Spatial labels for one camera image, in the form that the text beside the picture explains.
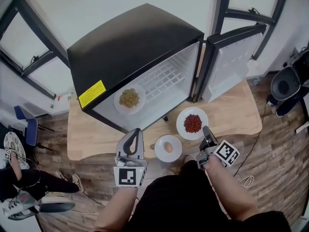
mini fridge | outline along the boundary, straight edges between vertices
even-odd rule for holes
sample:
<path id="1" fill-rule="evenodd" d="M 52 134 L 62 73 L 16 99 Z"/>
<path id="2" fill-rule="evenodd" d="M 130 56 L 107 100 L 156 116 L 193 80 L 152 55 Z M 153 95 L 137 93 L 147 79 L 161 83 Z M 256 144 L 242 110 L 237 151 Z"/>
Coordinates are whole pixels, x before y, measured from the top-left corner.
<path id="1" fill-rule="evenodd" d="M 68 49 L 81 109 L 126 133 L 147 128 L 183 101 L 211 102 L 245 78 L 265 29 L 257 23 L 204 40 L 203 32 L 155 6 L 129 10 Z M 138 109 L 119 110 L 119 96 L 132 87 L 140 89 Z"/>

wooden table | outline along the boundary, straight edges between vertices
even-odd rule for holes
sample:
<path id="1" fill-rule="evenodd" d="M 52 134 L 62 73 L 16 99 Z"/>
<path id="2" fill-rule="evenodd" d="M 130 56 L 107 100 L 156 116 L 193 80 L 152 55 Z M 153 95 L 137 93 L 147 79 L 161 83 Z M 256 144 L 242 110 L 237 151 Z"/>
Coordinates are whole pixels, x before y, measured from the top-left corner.
<path id="1" fill-rule="evenodd" d="M 187 107 L 196 106 L 204 110 L 209 119 L 209 127 L 216 137 L 231 134 L 255 134 L 261 131 L 262 122 L 255 100 L 246 80 L 210 103 L 183 102 L 169 112 L 169 123 L 160 119 L 143 131 L 145 157 L 154 158 L 151 145 L 166 134 L 175 135 L 183 150 L 197 148 L 203 138 L 189 141 L 182 138 L 176 129 L 178 114 Z M 70 101 L 68 122 L 68 156 L 71 160 L 81 160 L 102 153 L 115 153 L 122 132 L 94 119 L 81 111 L 78 101 Z"/>

black window frame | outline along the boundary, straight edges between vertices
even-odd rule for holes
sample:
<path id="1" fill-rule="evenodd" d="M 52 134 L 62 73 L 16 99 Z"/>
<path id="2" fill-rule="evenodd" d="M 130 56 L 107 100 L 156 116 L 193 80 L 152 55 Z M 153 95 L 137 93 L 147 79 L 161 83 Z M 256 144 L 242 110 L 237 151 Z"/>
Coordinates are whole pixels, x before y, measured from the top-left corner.
<path id="1" fill-rule="evenodd" d="M 48 98 L 54 100 L 56 98 L 56 94 L 52 94 L 45 90 L 43 87 L 31 80 L 28 75 L 55 57 L 58 57 L 69 68 L 67 51 L 52 34 L 49 28 L 44 24 L 38 14 L 32 9 L 27 0 L 12 0 L 3 16 L 0 18 L 0 40 L 17 13 L 22 16 L 26 24 L 49 50 L 41 56 L 34 58 L 33 61 L 25 68 L 19 66 L 11 57 L 2 51 L 2 49 L 0 49 L 0 61 L 33 88 Z"/>
<path id="2" fill-rule="evenodd" d="M 221 33 L 224 18 L 236 18 L 243 20 L 250 20 L 255 22 L 263 22 L 268 25 L 268 29 L 266 30 L 265 35 L 263 36 L 262 42 L 260 43 L 256 52 L 252 55 L 251 59 L 257 60 L 264 50 L 267 42 L 272 35 L 281 13 L 283 11 L 286 0 L 277 0 L 274 12 L 272 17 L 268 17 L 265 15 L 259 15 L 254 12 L 249 12 L 245 10 L 237 10 L 228 8 L 230 0 L 217 0 L 216 10 L 214 15 L 214 22 L 211 29 L 211 34 Z"/>

egg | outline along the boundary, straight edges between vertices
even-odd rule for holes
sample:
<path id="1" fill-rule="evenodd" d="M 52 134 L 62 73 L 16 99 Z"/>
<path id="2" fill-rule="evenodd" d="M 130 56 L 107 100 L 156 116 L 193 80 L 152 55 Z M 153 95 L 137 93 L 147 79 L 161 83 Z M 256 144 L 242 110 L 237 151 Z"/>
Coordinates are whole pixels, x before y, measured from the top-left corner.
<path id="1" fill-rule="evenodd" d="M 173 145 L 169 142 L 164 143 L 164 149 L 166 152 L 168 153 L 172 153 L 173 152 Z"/>

open fridge door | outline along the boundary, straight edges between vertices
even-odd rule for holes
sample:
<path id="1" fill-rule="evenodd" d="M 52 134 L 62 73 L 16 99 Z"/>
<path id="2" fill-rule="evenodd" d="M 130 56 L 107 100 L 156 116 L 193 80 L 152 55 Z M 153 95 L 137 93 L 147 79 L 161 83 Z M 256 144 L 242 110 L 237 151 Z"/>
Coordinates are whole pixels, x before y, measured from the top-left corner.
<path id="1" fill-rule="evenodd" d="M 247 63 L 265 30 L 265 24 L 257 23 L 209 36 L 193 102 L 201 98 L 211 102 L 245 79 L 249 71 Z"/>

